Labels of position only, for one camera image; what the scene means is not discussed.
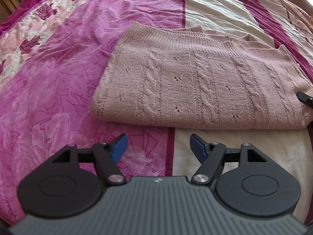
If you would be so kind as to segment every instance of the pink knit sweater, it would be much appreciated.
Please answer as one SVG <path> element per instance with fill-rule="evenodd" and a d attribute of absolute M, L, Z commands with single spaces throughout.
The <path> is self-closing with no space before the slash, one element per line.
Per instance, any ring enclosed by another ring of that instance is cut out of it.
<path fill-rule="evenodd" d="M 275 49 L 201 27 L 133 23 L 116 45 L 92 102 L 105 121 L 196 129 L 301 129 L 311 82 L 284 45 Z"/>

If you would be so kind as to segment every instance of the pink floral bedsheet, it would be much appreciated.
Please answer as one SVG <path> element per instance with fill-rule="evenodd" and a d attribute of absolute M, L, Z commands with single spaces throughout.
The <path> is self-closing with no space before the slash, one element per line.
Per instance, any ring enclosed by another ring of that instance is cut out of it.
<path fill-rule="evenodd" d="M 68 143 L 90 147 L 126 133 L 118 166 L 128 178 L 171 175 L 171 129 L 100 122 L 90 101 L 125 29 L 133 21 L 184 27 L 183 2 L 25 0 L 0 25 L 0 218 L 23 217 L 18 183 Z"/>

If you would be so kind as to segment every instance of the cable knit pattern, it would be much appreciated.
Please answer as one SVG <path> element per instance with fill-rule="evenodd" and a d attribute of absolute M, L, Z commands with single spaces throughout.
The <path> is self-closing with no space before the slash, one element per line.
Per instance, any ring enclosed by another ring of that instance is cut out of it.
<path fill-rule="evenodd" d="M 116 45 L 92 111 L 105 121 L 195 129 L 302 129 L 313 86 L 285 46 L 200 26 L 133 23 Z"/>

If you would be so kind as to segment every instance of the bed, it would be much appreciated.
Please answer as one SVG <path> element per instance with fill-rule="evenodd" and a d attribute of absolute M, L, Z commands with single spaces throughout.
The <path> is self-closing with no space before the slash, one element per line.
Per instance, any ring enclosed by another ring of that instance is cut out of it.
<path fill-rule="evenodd" d="M 126 133 L 129 146 L 118 167 L 127 178 L 190 177 L 200 166 L 189 148 L 197 133 L 228 147 L 250 142 L 290 172 L 302 190 L 294 215 L 309 224 L 311 125 L 218 131 L 137 126 L 102 122 L 90 105 L 110 54 L 134 21 L 166 29 L 200 25 L 239 37 L 249 33 L 273 48 L 283 44 L 312 82 L 310 20 L 285 0 L 24 0 L 0 25 L 0 218 L 14 224 L 24 216 L 19 181 L 68 143 L 90 147 Z"/>

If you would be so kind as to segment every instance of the white logo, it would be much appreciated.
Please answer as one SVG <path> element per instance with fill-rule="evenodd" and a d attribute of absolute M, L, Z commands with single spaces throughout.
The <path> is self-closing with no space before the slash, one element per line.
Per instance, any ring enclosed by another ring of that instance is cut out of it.
<path fill-rule="evenodd" d="M 163 181 L 163 179 L 161 179 L 161 178 L 157 178 L 157 179 L 154 180 L 154 182 L 156 182 L 156 183 L 160 183 L 162 181 Z"/>

